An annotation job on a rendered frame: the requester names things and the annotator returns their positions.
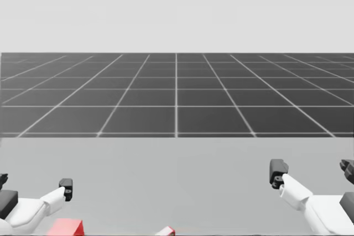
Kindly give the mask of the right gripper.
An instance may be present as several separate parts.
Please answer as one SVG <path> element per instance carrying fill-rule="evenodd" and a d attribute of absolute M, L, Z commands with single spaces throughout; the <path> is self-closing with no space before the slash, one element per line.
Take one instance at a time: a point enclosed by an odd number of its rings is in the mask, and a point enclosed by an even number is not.
<path fill-rule="evenodd" d="M 340 168 L 354 185 L 354 160 L 342 159 Z M 269 183 L 293 209 L 303 208 L 303 215 L 315 235 L 354 236 L 354 192 L 313 195 L 288 172 L 289 165 L 283 159 L 271 159 Z"/>

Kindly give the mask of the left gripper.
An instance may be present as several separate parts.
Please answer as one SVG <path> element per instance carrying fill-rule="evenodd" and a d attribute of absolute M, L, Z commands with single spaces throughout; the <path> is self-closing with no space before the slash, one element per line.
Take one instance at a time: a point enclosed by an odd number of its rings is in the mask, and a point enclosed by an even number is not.
<path fill-rule="evenodd" d="M 17 191 L 1 190 L 8 174 L 0 174 L 0 235 L 32 234 L 47 216 L 61 210 L 73 197 L 73 179 L 63 178 L 59 187 L 41 198 L 20 198 Z"/>

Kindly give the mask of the pink cube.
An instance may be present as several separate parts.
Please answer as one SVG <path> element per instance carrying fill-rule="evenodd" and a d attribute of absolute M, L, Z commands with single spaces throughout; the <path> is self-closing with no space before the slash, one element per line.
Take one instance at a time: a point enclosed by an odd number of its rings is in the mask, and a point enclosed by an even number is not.
<path fill-rule="evenodd" d="M 59 218 L 46 236 L 85 236 L 83 221 L 81 219 Z"/>

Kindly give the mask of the red and white carton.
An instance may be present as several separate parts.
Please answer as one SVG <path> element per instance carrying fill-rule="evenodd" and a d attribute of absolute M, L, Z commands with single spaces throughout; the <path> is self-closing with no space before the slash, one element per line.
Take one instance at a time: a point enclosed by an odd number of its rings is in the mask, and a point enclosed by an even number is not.
<path fill-rule="evenodd" d="M 175 236 L 175 230 L 170 226 L 166 226 L 159 232 L 155 233 L 155 236 Z"/>

